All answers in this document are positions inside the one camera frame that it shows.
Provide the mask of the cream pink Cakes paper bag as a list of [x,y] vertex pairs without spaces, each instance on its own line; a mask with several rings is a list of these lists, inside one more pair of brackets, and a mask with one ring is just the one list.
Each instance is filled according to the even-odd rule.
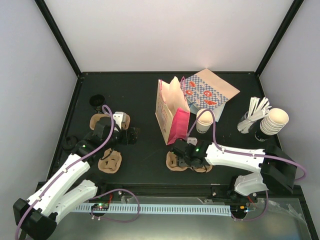
[[187,136],[190,108],[185,96],[185,83],[175,76],[170,83],[158,80],[155,116],[164,142],[171,145]]

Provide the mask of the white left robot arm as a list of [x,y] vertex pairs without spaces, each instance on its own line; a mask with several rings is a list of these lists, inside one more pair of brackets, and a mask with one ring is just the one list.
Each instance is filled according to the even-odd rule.
[[118,145],[134,144],[137,129],[130,127],[130,116],[124,112],[94,114],[89,123],[91,131],[83,140],[68,136],[62,148],[68,153],[60,169],[28,199],[18,199],[13,205],[18,237],[26,233],[34,240],[48,239],[58,223],[75,207],[90,199],[103,199],[108,192],[104,182],[95,174],[88,175],[78,186],[73,184],[91,167],[105,174],[115,174],[121,166]]

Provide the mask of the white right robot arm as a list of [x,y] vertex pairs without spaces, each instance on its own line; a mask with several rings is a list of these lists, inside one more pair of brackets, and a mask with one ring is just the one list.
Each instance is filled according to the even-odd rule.
[[233,178],[227,189],[234,202],[256,192],[271,191],[278,195],[293,192],[297,167],[279,147],[243,149],[218,145],[190,137],[177,139],[171,148],[178,167],[203,168],[226,166],[248,171],[247,175]]

